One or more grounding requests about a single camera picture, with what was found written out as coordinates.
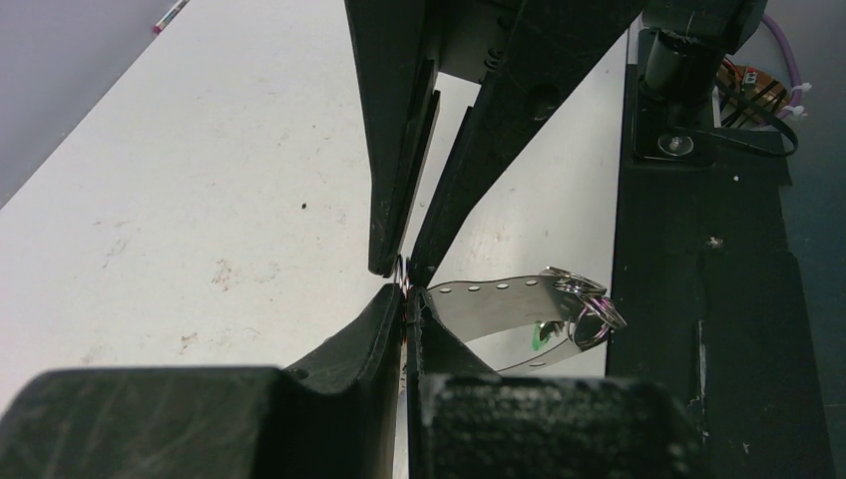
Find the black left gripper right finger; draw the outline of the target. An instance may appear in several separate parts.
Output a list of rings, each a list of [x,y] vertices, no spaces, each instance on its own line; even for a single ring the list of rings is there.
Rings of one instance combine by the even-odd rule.
[[[408,451],[414,478],[706,478],[682,407],[640,380],[505,377],[408,299]]]

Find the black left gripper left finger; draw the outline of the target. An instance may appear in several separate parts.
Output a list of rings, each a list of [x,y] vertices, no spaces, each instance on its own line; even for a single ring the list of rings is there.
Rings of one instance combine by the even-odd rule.
[[[1,421],[5,478],[387,478],[402,315],[384,285],[285,368],[66,369]]]

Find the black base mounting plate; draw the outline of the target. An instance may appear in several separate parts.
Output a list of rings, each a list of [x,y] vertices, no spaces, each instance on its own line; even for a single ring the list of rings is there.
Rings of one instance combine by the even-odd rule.
[[[783,158],[709,150],[705,168],[634,152],[638,80],[626,68],[612,296],[627,327],[607,372],[662,384],[697,432],[713,478],[835,474],[798,262],[780,193]]]

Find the large steel carabiner keyring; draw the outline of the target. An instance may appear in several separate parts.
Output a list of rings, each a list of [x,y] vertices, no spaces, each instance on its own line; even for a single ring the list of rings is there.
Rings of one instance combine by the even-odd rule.
[[[410,263],[400,257],[394,277],[409,299],[408,371],[414,376],[600,378],[607,341],[627,325],[605,286],[557,267],[425,286],[413,283]],[[534,351],[538,321],[555,321],[560,334]]]

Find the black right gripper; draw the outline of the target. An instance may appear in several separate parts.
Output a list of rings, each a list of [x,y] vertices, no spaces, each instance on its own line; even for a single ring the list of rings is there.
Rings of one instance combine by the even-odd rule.
[[[474,206],[642,12],[641,1],[348,1],[371,176],[368,268],[389,276],[438,105],[435,77],[481,89],[413,247],[430,283]]]

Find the pen on back rail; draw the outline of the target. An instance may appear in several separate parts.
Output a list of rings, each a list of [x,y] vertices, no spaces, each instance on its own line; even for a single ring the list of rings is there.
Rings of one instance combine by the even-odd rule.
[[[161,34],[176,16],[189,4],[190,0],[178,0],[171,8],[153,25],[152,30],[156,35]]]

